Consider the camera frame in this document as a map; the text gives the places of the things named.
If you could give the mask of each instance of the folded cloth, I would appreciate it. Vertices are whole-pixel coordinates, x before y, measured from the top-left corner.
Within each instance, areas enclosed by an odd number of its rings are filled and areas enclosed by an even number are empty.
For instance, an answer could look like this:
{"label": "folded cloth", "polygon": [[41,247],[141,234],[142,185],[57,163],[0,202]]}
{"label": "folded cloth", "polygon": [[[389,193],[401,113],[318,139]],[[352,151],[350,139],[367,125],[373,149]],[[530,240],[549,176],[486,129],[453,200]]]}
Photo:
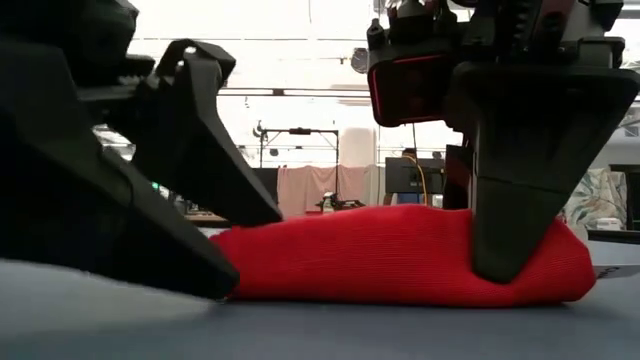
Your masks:
{"label": "folded cloth", "polygon": [[587,247],[559,221],[512,283],[479,278],[470,210],[368,207],[211,239],[240,271],[236,299],[512,307],[576,301],[596,281]]}

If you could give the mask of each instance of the red fabric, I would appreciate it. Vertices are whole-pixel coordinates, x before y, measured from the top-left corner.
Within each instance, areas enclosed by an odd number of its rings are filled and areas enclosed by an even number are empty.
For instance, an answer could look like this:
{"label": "red fabric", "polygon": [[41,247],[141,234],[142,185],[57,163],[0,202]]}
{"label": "red fabric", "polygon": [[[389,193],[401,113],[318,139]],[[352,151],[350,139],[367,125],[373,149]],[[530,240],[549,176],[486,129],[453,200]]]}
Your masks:
{"label": "red fabric", "polygon": [[595,283],[588,249],[558,221],[509,285],[471,272],[470,229],[469,210],[402,205],[234,228],[212,240],[240,271],[238,299],[510,307],[575,301]]}

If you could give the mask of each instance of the gray tabletop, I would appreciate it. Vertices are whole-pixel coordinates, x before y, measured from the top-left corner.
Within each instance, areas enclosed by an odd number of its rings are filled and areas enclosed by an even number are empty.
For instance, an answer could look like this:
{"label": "gray tabletop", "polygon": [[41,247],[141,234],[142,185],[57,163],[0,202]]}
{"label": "gray tabletop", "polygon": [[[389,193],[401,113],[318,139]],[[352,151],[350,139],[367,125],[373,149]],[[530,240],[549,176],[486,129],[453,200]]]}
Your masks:
{"label": "gray tabletop", "polygon": [[[640,246],[591,244],[596,263]],[[216,305],[77,272],[0,263],[0,359],[632,359],[640,275],[561,307]]]}

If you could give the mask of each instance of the pink curtain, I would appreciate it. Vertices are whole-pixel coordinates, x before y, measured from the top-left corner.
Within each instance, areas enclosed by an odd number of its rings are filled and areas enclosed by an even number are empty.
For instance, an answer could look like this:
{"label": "pink curtain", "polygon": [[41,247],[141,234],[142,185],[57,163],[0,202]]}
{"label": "pink curtain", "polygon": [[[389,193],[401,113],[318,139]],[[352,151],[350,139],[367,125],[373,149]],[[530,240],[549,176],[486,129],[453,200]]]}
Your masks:
{"label": "pink curtain", "polygon": [[[336,168],[305,166],[278,169],[278,203],[285,217],[319,211],[315,206],[327,192],[335,192]],[[365,168],[338,168],[338,196],[342,200],[363,198]]]}

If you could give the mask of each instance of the computer monitor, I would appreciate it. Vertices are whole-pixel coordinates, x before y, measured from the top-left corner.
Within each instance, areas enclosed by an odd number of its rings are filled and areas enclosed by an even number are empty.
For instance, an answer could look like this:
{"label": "computer monitor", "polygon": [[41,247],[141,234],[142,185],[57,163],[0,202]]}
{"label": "computer monitor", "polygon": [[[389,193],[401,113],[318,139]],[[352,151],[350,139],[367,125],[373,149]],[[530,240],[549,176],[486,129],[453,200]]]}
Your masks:
{"label": "computer monitor", "polygon": [[[444,190],[444,160],[418,159],[427,182],[428,194],[442,194]],[[422,177],[416,164],[407,158],[385,158],[385,190],[388,194],[422,193]]]}

